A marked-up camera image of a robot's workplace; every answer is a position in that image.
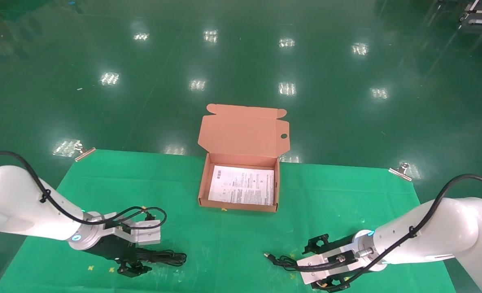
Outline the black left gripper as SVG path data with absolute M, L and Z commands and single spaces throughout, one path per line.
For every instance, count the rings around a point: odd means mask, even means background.
M 151 267 L 139 262 L 136 250 L 137 246 L 135 243 L 118 236 L 105 236 L 100 238 L 92 247 L 85 249 L 84 252 L 107 260 L 120 262 L 118 274 L 128 278 L 136 278 L 152 271 Z

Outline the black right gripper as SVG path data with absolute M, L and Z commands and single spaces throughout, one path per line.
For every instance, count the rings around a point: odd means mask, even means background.
M 357 274 L 367 274 L 364 250 L 367 251 L 367 235 L 350 235 L 331 243 L 328 234 L 309 239 L 304 247 L 304 255 L 324 254 L 326 264 L 340 265 L 325 271 L 324 279 L 312 282 L 312 289 L 336 293 L 350 288 L 350 278 Z

